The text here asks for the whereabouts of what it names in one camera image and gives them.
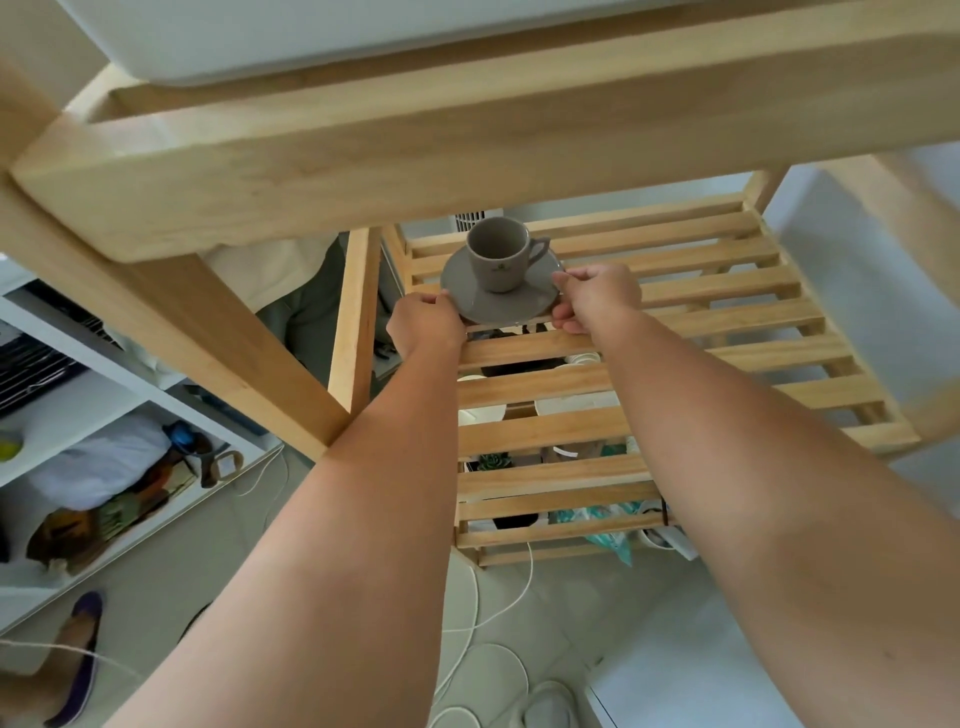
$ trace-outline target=saucer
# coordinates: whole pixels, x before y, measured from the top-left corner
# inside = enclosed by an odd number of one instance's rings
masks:
[[[507,293],[490,293],[477,284],[465,246],[446,262],[440,273],[440,287],[450,292],[465,319],[496,327],[517,326],[541,315],[557,300],[560,292],[550,274],[563,269],[553,251],[547,251],[527,269],[519,287]]]

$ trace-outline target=wooden leg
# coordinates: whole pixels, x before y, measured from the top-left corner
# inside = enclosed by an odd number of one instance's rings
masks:
[[[319,459],[347,410],[196,255],[108,260],[14,184],[9,165],[59,110],[0,58],[0,250],[166,364]]]
[[[330,366],[330,394],[356,417],[370,401],[373,330],[380,270],[380,230],[350,233]]]
[[[937,288],[960,306],[960,210],[905,155],[836,159],[821,164],[883,223]]]
[[[400,225],[385,225],[383,227],[383,241],[387,246],[387,253],[394,262],[396,274],[400,276],[404,295],[410,293],[414,280],[410,273],[410,248],[407,238],[400,229]]]

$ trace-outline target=white cable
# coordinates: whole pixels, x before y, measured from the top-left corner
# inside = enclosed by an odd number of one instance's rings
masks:
[[[267,469],[270,467],[270,464],[271,464],[272,462],[274,462],[274,461],[277,459],[277,457],[283,452],[283,448],[284,448],[284,446],[281,445],[279,450],[277,450],[273,455],[271,455],[269,458],[267,458],[267,461],[261,466],[261,468],[260,468],[260,473],[257,475],[256,480],[253,482],[253,485],[252,485],[248,490],[244,491],[243,493],[236,493],[236,494],[234,494],[234,497],[243,497],[243,496],[248,496],[249,494],[251,494],[251,493],[256,489],[256,486],[258,486],[258,485],[260,484],[260,478],[263,477],[263,474],[264,474],[264,473],[267,471]],[[283,465],[284,465],[284,467],[285,467],[286,470],[287,470],[287,478],[286,478],[286,479],[289,480],[289,479],[290,479],[290,466],[287,465],[287,461],[286,461],[285,459],[283,460]]]
[[[520,596],[518,596],[509,605],[501,609],[492,617],[484,619],[479,624],[477,623],[477,620],[480,617],[480,585],[479,585],[479,582],[477,581],[476,570],[470,569],[470,576],[472,576],[473,578],[472,626],[462,628],[462,629],[445,629],[441,631],[441,634],[452,634],[455,632],[469,632],[469,635],[467,636],[467,640],[464,642],[464,648],[461,650],[460,655],[457,657],[456,662],[453,663],[453,667],[450,668],[450,671],[446,674],[444,679],[440,681],[440,683],[437,685],[437,688],[434,690],[433,703],[430,706],[431,708],[437,705],[437,703],[439,703],[441,700],[444,699],[444,695],[446,695],[446,691],[449,689],[450,683],[453,681],[453,675],[456,673],[457,669],[463,663],[464,658],[467,656],[467,653],[469,653],[474,649],[478,649],[479,647],[498,647],[499,649],[505,649],[507,650],[507,652],[512,654],[514,656],[514,659],[516,659],[517,663],[520,665],[520,669],[523,670],[523,682],[525,685],[524,694],[530,692],[530,675],[527,673],[527,668],[523,664],[523,661],[520,660],[519,656],[510,647],[504,646],[503,644],[497,644],[497,643],[483,643],[483,644],[475,644],[473,646],[470,646],[470,642],[473,640],[473,634],[477,631],[477,629],[484,626],[485,624],[489,624],[492,620],[496,619],[497,617],[500,617],[501,615],[506,613],[508,610],[515,607],[517,603],[521,599],[523,599],[524,596],[527,594],[527,592],[530,590],[530,584],[533,582],[533,579],[534,579],[534,550],[533,550],[533,547],[530,546],[530,544],[527,544],[527,550],[530,553],[530,574],[529,576],[527,576],[527,583],[524,585],[523,591],[520,592]],[[430,721],[427,728],[434,728],[434,726],[436,725],[437,721],[440,720],[440,718],[450,713],[467,714],[467,716],[473,721],[474,726],[476,726],[476,728],[481,728],[480,720],[477,718],[477,716],[474,715],[472,711],[470,711],[467,708],[464,708],[463,706],[451,706],[449,708],[444,708],[434,716],[433,720]]]
[[[500,615],[502,615],[504,612],[506,612],[506,611],[508,611],[508,610],[510,610],[510,609],[513,609],[513,608],[516,606],[516,604],[517,604],[521,599],[523,599],[523,598],[526,596],[527,592],[528,592],[529,589],[530,589],[530,583],[534,580],[534,550],[533,550],[533,547],[530,546],[529,544],[527,544],[527,548],[530,549],[530,575],[527,577],[527,583],[526,583],[526,585],[523,587],[523,591],[520,592],[520,596],[518,596],[516,599],[514,599],[509,605],[507,605],[506,607],[504,607],[503,609],[501,609],[501,610],[500,610],[499,612],[497,612],[495,615],[493,615],[492,617],[488,617],[488,618],[484,619],[484,620],[483,620],[482,622],[480,622],[479,624],[474,624],[472,627],[467,627],[467,628],[465,628],[465,629],[445,629],[445,630],[443,631],[443,634],[446,635],[446,634],[449,634],[449,633],[451,633],[451,632],[473,632],[474,630],[479,629],[480,627],[484,626],[485,624],[490,624],[494,619],[496,619],[497,617],[499,617]],[[470,571],[473,573],[473,584],[474,584],[474,586],[476,586],[476,580],[477,580],[476,572],[475,572],[473,569],[471,569]]]
[[[427,725],[426,728],[433,728],[435,725],[437,725],[437,722],[442,717],[449,713],[466,713],[467,717],[473,721],[473,725],[475,725],[476,728],[483,728],[483,726],[480,725],[480,719],[476,716],[476,714],[470,708],[464,708],[462,705],[451,705],[449,708],[444,708],[434,716],[433,720],[430,721],[430,724]]]
[[[467,652],[472,652],[473,650],[480,649],[481,647],[496,647],[497,649],[502,649],[509,652],[513,656],[513,658],[516,660],[516,663],[520,665],[520,669],[523,670],[523,694],[526,695],[530,692],[530,674],[527,672],[527,667],[523,664],[523,661],[520,660],[519,655],[517,655],[510,647],[504,644],[498,644],[498,643],[475,644],[473,647],[468,649]],[[449,685],[450,684],[447,681],[446,686],[444,687],[443,692],[441,692],[440,698],[438,698],[437,702],[443,699],[444,695],[446,694],[446,688],[448,688]],[[481,728],[480,720],[473,713],[473,711],[461,705],[452,705],[449,708],[444,708],[443,710],[441,710],[439,713],[437,713],[434,716],[433,720],[430,721],[429,725],[427,725],[427,728],[433,728],[433,726],[436,725],[437,721],[440,720],[443,716],[445,716],[448,713],[466,713],[474,721],[474,725],[476,725],[477,728]]]
[[[22,643],[15,642],[14,640],[2,640],[0,639],[0,644],[5,644],[10,647],[47,647],[49,649],[65,649],[67,652],[79,652],[82,655],[89,655],[95,660],[99,660],[102,663],[107,663],[108,665],[113,665],[118,669],[126,672],[130,677],[136,680],[137,683],[142,683],[144,681],[143,675],[137,672],[132,667],[127,667],[123,663],[119,663],[116,660],[111,659],[110,657],[105,657],[104,655],[98,654],[96,652],[91,652],[88,649],[83,649],[82,647],[74,647],[70,644],[48,644],[48,643]]]

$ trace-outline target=forearm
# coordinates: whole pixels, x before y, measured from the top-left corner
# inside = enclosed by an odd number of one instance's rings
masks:
[[[114,724],[421,728],[456,501],[456,363],[450,347],[413,353]]]
[[[956,523],[818,415],[652,317],[611,316],[593,336],[660,490],[798,715],[948,722]]]

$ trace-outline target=cup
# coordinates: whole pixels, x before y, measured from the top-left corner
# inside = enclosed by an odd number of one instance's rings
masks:
[[[549,249],[550,238],[531,238],[527,226],[509,217],[488,217],[467,233],[470,267],[477,284],[490,293],[517,288]]]

